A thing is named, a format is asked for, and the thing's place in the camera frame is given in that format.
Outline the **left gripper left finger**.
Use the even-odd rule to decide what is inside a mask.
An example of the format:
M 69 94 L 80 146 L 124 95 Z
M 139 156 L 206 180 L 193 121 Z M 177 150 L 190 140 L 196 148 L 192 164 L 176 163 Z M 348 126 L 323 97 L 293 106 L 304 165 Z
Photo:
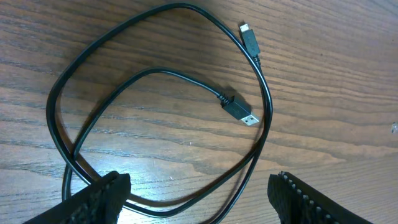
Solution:
M 112 171 L 25 224 L 116 224 L 130 191 L 130 175 Z

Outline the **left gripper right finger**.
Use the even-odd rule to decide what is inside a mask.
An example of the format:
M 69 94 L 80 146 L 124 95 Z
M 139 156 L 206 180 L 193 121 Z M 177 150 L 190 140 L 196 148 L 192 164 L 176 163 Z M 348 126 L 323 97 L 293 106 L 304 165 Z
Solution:
M 269 176 L 267 196 L 283 224 L 371 224 L 289 172 Z

